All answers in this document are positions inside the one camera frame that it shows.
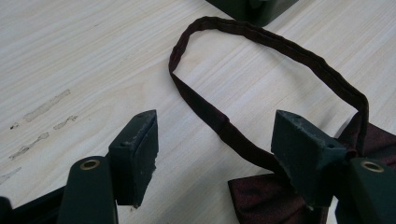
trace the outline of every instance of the stain on wood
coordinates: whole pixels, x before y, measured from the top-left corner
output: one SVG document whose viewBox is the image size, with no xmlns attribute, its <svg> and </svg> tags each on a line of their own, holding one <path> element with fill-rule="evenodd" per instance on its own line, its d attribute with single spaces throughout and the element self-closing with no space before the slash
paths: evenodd
<svg viewBox="0 0 396 224">
<path fill-rule="evenodd" d="M 65 120 L 64 122 L 55 125 L 55 126 L 53 127 L 53 129 L 54 129 L 54 130 L 59 130 L 59 129 L 61 129 L 64 125 L 66 125 L 67 121 L 69 121 L 69 120 L 75 121 L 77 118 L 78 118 L 78 116 L 70 116 L 70 117 L 67 118 L 67 120 Z"/>
<path fill-rule="evenodd" d="M 23 146 L 21 147 L 20 150 L 18 150 L 18 152 L 12 154 L 11 156 L 9 156 L 10 159 L 15 160 L 15 158 L 23 155 L 24 153 L 26 153 L 28 150 L 32 149 L 32 147 L 35 146 L 35 144 L 43 139 L 46 139 L 50 136 L 49 133 L 42 133 L 40 134 L 40 136 L 38 136 L 38 138 L 31 144 L 27 145 L 27 146 Z"/>
<path fill-rule="evenodd" d="M 8 179 L 10 179 L 12 176 L 14 176 L 20 169 L 21 169 L 21 167 L 15 169 L 14 171 L 12 171 L 9 174 L 0 175 L 0 185 L 4 184 L 4 182 L 6 182 Z"/>
<path fill-rule="evenodd" d="M 26 114 L 23 117 L 24 120 L 26 120 L 27 122 L 30 122 L 30 121 L 34 120 L 38 116 L 40 116 L 40 115 L 46 113 L 47 111 L 49 111 L 51 107 L 53 107 L 54 105 L 58 104 L 65 96 L 67 96 L 69 94 L 70 94 L 70 90 L 66 90 L 66 91 L 62 92 L 61 94 L 55 96 L 54 98 L 50 99 L 49 101 L 47 101 L 43 105 L 39 106 L 34 111 Z"/>
</svg>

